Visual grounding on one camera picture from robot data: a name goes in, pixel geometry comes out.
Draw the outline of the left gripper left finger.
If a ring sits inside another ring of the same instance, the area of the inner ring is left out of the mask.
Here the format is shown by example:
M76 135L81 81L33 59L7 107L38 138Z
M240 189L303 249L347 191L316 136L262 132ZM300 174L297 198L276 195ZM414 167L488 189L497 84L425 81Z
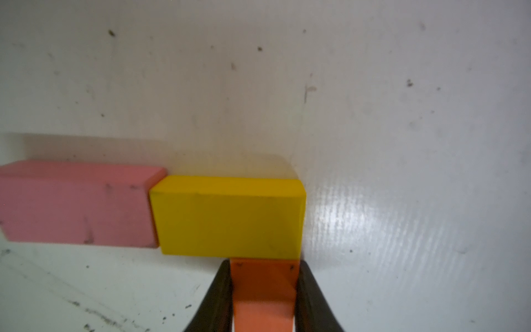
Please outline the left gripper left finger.
M230 261L224 260L184 332L231 332L233 320Z

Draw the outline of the orange block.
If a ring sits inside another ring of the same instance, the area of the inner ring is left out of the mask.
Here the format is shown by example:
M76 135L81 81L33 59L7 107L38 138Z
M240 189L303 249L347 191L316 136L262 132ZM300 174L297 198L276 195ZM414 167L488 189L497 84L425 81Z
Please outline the orange block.
M299 260L231 259L235 331L292 331Z

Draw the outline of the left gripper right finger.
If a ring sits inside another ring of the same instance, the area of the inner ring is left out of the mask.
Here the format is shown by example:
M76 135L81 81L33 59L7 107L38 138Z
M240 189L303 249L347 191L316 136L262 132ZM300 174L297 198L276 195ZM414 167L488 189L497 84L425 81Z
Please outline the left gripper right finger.
M300 261L296 290L296 332L344 332L304 260Z

